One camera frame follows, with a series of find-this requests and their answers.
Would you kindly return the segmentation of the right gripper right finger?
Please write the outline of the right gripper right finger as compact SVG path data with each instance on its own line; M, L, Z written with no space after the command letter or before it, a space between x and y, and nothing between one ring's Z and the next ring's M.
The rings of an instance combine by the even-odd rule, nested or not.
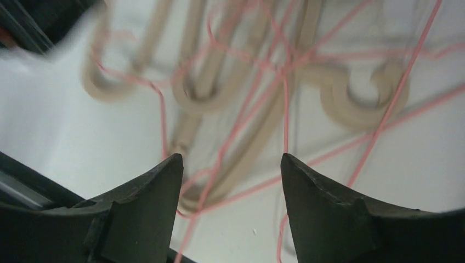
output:
M464 210L432 213L356 192L281 158L299 262L464 262Z

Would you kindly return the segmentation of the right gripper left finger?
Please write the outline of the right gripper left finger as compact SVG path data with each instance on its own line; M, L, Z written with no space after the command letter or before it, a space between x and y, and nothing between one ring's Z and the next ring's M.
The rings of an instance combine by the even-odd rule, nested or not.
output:
M183 170L175 153L85 199L1 154L1 262L166 262Z

